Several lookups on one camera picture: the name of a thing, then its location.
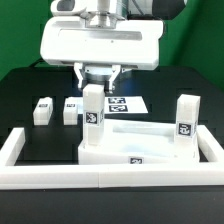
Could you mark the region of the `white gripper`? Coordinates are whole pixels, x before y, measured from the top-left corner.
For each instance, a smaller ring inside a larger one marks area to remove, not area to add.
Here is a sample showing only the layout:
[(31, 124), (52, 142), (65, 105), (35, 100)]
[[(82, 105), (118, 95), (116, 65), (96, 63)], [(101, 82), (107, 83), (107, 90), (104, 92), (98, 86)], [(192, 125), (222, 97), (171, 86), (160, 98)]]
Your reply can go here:
[(78, 16), (57, 16), (44, 28), (40, 54), (51, 65), (74, 64), (80, 90), (87, 85), (83, 64), (112, 65), (105, 81), (105, 91), (112, 93), (121, 67), (154, 70), (158, 66), (163, 29), (161, 20), (118, 21), (108, 29), (87, 28)]

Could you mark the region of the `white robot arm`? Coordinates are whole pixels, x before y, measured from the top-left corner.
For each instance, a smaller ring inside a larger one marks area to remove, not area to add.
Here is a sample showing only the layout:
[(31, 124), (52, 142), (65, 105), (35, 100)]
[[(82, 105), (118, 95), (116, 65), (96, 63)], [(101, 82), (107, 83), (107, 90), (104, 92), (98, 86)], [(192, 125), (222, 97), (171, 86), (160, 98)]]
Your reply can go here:
[(78, 87), (113, 90), (117, 76), (159, 65), (165, 22), (188, 0), (53, 0), (40, 54), (50, 65), (71, 66)]

